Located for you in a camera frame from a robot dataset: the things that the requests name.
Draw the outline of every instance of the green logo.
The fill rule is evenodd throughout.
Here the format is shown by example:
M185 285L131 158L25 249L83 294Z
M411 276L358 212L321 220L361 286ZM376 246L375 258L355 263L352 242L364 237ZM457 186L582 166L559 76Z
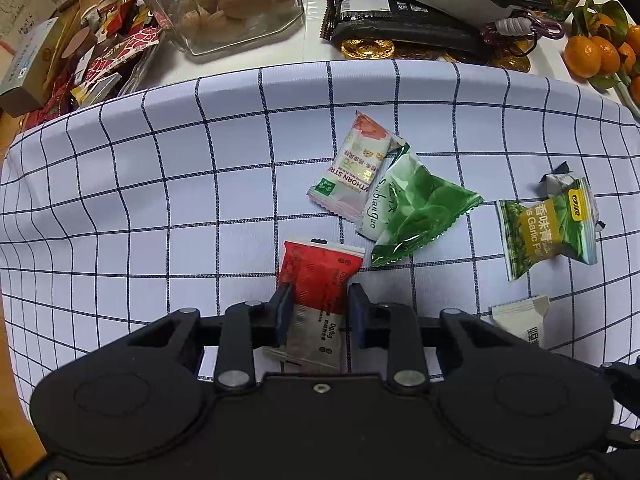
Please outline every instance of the green logo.
M316 186L316 191L329 196L334 190L335 184L327 179L322 179Z

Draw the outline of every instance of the grey cardboard box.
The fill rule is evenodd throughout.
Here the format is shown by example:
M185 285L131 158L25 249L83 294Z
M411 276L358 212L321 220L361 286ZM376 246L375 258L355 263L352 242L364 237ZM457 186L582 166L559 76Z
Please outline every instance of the grey cardboard box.
M45 81L63 29L62 20L51 18L34 27L20 45L0 85L0 108L11 117L39 110L51 96Z

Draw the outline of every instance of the wooden floor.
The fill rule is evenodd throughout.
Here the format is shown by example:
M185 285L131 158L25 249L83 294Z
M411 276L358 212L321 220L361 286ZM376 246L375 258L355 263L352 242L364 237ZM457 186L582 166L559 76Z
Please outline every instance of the wooden floor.
M81 9L86 9L99 1L82 0ZM75 14L77 10L77 6L75 9L72 7L62 16L69 20L71 14ZM20 131L20 126L20 118L14 119L6 113L0 116L0 161L4 160L6 150ZM0 450L2 450L12 475L16 478L42 458L45 450L20 405L9 358L4 309L1 308L1 301L2 297L0 296Z

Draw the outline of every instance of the black plastic wrapper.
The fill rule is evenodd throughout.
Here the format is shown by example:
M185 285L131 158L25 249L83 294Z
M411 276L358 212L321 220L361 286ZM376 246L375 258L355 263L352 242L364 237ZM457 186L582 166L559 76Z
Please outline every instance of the black plastic wrapper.
M320 37L337 48L344 40L391 40L459 50L487 61L492 56L492 49L475 27L439 10L394 0L376 0L385 10L362 10L362 5L350 6L349 1L327 0Z

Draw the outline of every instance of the orange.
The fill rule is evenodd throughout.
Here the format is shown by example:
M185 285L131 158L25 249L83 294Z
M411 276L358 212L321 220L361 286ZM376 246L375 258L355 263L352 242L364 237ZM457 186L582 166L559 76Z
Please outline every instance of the orange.
M631 80L629 85L629 92L636 104L640 105L640 75L637 75Z
M592 77L600 70L602 51L589 38L573 36L564 46L564 62L578 77Z
M600 28L600 25L609 25L610 27L613 27L616 25L616 23L606 14L598 14L596 19L594 20L593 23L591 23L591 26L589 27L589 32L593 35L598 33L598 29Z
M602 62L600 65L600 74L615 74L620 69L620 54L610 41L594 36L591 41L595 43L602 53Z
M636 53L636 56L640 56L640 25L631 25L629 31L626 34L626 42Z
M628 43L623 43L622 45L620 45L618 47L618 52L626 56L625 63L624 63L626 73L631 74L632 69L636 64L636 60L638 60L638 58L636 57L636 53L631 48L631 45L629 45Z

